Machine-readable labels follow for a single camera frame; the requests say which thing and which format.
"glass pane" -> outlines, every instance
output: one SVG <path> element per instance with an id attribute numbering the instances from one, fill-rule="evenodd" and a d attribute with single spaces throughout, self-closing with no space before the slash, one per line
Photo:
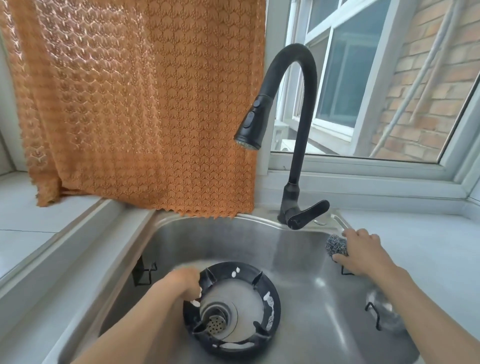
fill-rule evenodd
<path id="1" fill-rule="evenodd" d="M 338 0 L 313 0 L 308 31 L 310 32 L 318 24 L 324 21 L 337 8 Z"/>
<path id="2" fill-rule="evenodd" d="M 380 0 L 333 32 L 316 117 L 355 127 L 390 0 Z"/>
<path id="3" fill-rule="evenodd" d="M 328 64 L 319 90 L 316 113 L 319 118 L 314 119 L 308 140 L 310 153 L 437 163 L 480 71 L 478 2 L 467 3 L 448 49 L 442 57 L 437 54 L 420 86 L 413 90 L 412 100 L 396 120 L 394 116 L 405 103 L 427 59 L 446 9 L 443 13 L 436 12 L 435 17 L 428 17 L 425 14 L 433 13 L 435 9 L 430 7 L 435 4 L 420 2 L 413 18 L 396 19 L 396 23 L 406 27 L 404 38 L 390 37 L 393 52 L 379 54 L 378 59 L 385 62 L 387 58 L 393 64 L 392 69 L 388 74 L 377 74 L 372 70 L 372 61 L 380 37 L 388 38 L 384 33 L 384 20 L 389 1 L 378 0 L 356 12 L 355 7 L 348 4 L 338 8 L 334 16 L 347 18 L 354 14 L 332 33 L 326 57 Z M 326 42 L 321 36 L 308 44 L 319 75 Z M 366 89 L 369 77 L 371 86 L 382 90 L 380 97 L 373 98 L 370 88 Z M 276 121 L 273 150 L 289 152 L 292 149 L 303 93 L 303 84 L 299 89 L 298 79 L 295 74 L 295 81 L 288 83 L 292 96 L 286 98 L 282 119 Z M 369 108 L 365 119 L 361 119 L 363 113 L 359 114 L 362 102 L 375 106 Z M 392 122 L 394 127 L 388 131 Z"/>

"stainless steel sink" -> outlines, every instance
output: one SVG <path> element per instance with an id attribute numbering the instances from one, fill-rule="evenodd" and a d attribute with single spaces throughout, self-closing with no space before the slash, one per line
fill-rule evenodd
<path id="1" fill-rule="evenodd" d="M 341 267 L 326 254 L 329 233 L 339 233 L 335 226 L 312 223 L 292 231 L 274 219 L 248 215 L 233 219 L 182 218 L 163 212 L 155 219 L 152 232 L 143 236 L 149 241 L 142 253 L 146 266 L 156 262 L 158 267 L 152 272 L 153 281 L 179 265 L 194 264 L 203 269 L 230 260 L 263 270 L 275 284 L 282 306 L 280 326 L 268 350 L 251 363 L 412 364 L 418 359 L 419 352 L 407 332 L 378 331 L 373 316 L 365 312 L 366 296 L 373 283 L 367 278 L 341 275 Z M 147 289 L 134 287 L 130 275 L 106 314 L 97 316 L 101 322 L 97 322 L 99 330 L 94 336 L 122 318 Z M 68 352 L 81 351 L 79 346 L 93 339 L 71 341 Z M 67 362 L 71 359 L 68 355 L 63 358 Z M 148 361 L 223 362 L 189 337 L 183 326 L 181 302 L 172 308 Z"/>

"steel wool scrubber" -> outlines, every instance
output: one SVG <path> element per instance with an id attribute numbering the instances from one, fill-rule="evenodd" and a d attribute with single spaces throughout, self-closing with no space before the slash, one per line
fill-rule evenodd
<path id="1" fill-rule="evenodd" d="M 330 235 L 326 244 L 327 253 L 330 258 L 333 254 L 343 254 L 348 256 L 347 252 L 347 240 L 339 237 L 338 235 Z"/>

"hand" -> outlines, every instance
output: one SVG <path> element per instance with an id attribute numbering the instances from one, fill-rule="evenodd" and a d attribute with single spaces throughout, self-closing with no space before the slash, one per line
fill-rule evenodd
<path id="1" fill-rule="evenodd" d="M 197 268 L 186 267 L 171 271 L 165 277 L 171 280 L 177 288 L 180 289 L 180 297 L 184 301 L 193 301 L 202 294 L 202 288 L 199 285 L 200 271 Z"/>
<path id="2" fill-rule="evenodd" d="M 396 267 L 392 258 L 380 245 L 378 235 L 369 235 L 365 229 L 358 231 L 347 229 L 342 235 L 347 238 L 348 256 L 334 254 L 332 258 L 353 274 L 367 275 L 375 280 L 386 270 Z"/>

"right forearm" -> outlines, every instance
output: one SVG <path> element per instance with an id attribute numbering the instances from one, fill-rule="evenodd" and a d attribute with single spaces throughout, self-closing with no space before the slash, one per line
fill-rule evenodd
<path id="1" fill-rule="evenodd" d="M 433 302 L 397 266 L 372 279 L 402 316 L 405 326 L 427 364 L 478 364 L 480 343 Z"/>

